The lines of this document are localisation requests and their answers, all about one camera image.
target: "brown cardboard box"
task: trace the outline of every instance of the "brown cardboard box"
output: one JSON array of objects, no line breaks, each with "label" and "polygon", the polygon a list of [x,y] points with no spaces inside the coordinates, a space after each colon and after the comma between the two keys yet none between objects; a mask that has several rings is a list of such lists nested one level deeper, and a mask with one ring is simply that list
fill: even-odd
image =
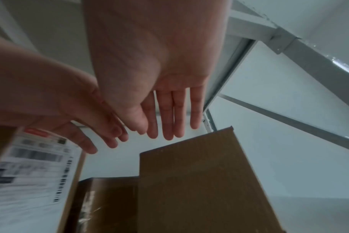
[{"label": "brown cardboard box", "polygon": [[139,233],[282,233],[232,128],[140,154]]},{"label": "brown cardboard box", "polygon": [[[61,232],[84,158],[80,148],[55,134],[0,126],[0,232],[30,232],[37,227]],[[44,228],[43,221],[35,226],[39,217],[52,221],[52,226]]]},{"label": "brown cardboard box", "polygon": [[79,182],[65,233],[137,232],[137,177]]}]

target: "package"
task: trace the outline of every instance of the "package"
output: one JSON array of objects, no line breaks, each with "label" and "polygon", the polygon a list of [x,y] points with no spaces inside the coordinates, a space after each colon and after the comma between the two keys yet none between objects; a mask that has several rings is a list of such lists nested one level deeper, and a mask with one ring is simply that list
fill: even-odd
[{"label": "package", "polygon": [[139,233],[282,233],[232,128],[140,154]]},{"label": "package", "polygon": [[65,138],[0,126],[0,232],[62,232],[83,162]]},{"label": "package", "polygon": [[137,177],[79,182],[65,233],[137,232]]}]

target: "white label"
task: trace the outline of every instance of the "white label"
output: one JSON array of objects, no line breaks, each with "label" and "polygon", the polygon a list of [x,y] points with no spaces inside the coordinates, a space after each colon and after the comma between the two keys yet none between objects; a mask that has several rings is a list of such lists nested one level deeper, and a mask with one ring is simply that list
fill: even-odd
[{"label": "white label", "polygon": [[79,147],[54,134],[18,131],[0,157],[0,230],[34,232],[35,226],[25,223],[51,216],[54,229],[42,232],[56,232],[80,154]]}]

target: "hand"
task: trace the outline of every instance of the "hand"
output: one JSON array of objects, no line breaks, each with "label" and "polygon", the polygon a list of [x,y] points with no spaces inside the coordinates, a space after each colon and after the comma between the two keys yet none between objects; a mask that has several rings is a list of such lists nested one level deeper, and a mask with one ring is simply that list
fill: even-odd
[{"label": "hand", "polygon": [[103,97],[131,130],[182,137],[185,89],[200,126],[204,92],[221,51],[228,0],[84,0],[93,66]]},{"label": "hand", "polygon": [[94,77],[0,39],[0,125],[45,129],[95,153],[71,120],[90,126],[111,148],[115,137],[128,140]]}]

